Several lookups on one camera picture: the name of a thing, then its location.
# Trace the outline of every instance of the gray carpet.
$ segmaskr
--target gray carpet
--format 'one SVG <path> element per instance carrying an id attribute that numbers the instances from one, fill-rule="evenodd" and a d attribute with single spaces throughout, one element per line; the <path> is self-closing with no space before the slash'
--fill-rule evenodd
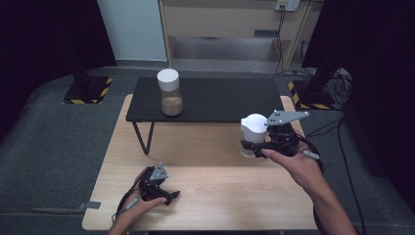
<path id="1" fill-rule="evenodd" d="M 0 143 L 1 209 L 76 209 L 80 202 L 89 201 L 124 97 L 133 92 L 139 76 L 156 75 L 157 70 L 100 69 L 93 70 L 90 74 L 109 75 L 114 79 L 108 95 L 100 105 L 62 104 L 63 97 L 72 82 L 71 76 L 48 82 L 29 97 L 28 102 L 32 102 L 24 107 L 21 118 L 8 137 Z M 197 78 L 274 77 L 273 74 L 249 72 L 180 71 L 180 75 Z M 277 76 L 282 95 L 291 96 L 287 86 L 287 82 L 291 79 L 292 76 Z M 303 119 L 301 124 L 307 134 L 342 116 L 343 113 L 340 111 L 310 111 L 310 117 Z M 415 234 L 415 214 L 406 206 L 386 178 L 372 176 L 364 166 L 362 156 L 346 125 L 341 127 L 341 136 L 357 198 L 366 222 L 367 234 Z M 344 205 L 353 224 L 361 231 L 358 211 L 347 181 L 337 130 L 334 129 L 309 140 L 321 153 L 328 182 Z M 82 214 L 1 213 L 0 234 L 105 234 L 105 232 L 84 231 L 81 221 Z M 214 234 L 279 234 L 279 232 L 214 232 Z M 285 234 L 318 233 L 286 231 Z"/>

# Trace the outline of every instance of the wooden table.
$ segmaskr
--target wooden table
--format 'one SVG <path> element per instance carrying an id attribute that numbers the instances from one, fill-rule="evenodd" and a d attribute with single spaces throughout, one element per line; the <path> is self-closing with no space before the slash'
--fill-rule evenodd
<path id="1" fill-rule="evenodd" d="M 157 123 L 152 152 L 145 156 L 125 120 L 131 98 L 125 98 L 91 195 L 91 201 L 102 204 L 86 210 L 84 229 L 108 230 L 135 177 L 159 162 L 169 174 L 161 188 L 181 193 L 170 206 L 147 212 L 132 230 L 316 229 L 311 200 L 286 170 L 241 155 L 239 123 Z M 293 111 L 291 99 L 281 98 Z M 139 124 L 145 136 L 150 124 Z M 298 121 L 293 127 L 301 130 Z"/>

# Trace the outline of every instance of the black stand base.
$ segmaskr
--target black stand base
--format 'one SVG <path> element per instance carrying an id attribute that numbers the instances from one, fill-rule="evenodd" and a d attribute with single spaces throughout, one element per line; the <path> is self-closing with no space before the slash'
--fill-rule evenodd
<path id="1" fill-rule="evenodd" d="M 64 104 L 100 104 L 110 88 L 111 78 L 107 76 L 90 76 L 91 87 L 87 91 L 79 88 L 76 81 L 73 82 L 64 97 Z"/>
<path id="2" fill-rule="evenodd" d="M 332 99 L 332 96 L 326 92 L 320 92 L 320 95 L 316 100 L 307 101 L 303 94 L 308 86 L 308 81 L 294 80 L 288 83 L 291 94 L 293 95 L 294 104 L 296 109 L 305 109 L 305 110 L 333 110 L 335 109 L 335 101 Z"/>

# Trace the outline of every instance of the glass jar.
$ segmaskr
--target glass jar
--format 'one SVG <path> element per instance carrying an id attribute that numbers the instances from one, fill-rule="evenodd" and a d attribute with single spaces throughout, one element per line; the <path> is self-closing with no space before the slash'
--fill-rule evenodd
<path id="1" fill-rule="evenodd" d="M 161 110 L 167 116 L 177 116 L 183 111 L 183 100 L 179 87 L 179 73 L 165 69 L 157 74 L 161 92 Z"/>

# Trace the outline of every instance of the white lid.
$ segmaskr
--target white lid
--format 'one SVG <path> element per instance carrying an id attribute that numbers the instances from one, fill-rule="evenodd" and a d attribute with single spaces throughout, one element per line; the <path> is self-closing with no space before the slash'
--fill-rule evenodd
<path id="1" fill-rule="evenodd" d="M 165 69 L 157 74 L 161 90 L 169 92 L 179 88 L 179 73 L 174 69 Z"/>

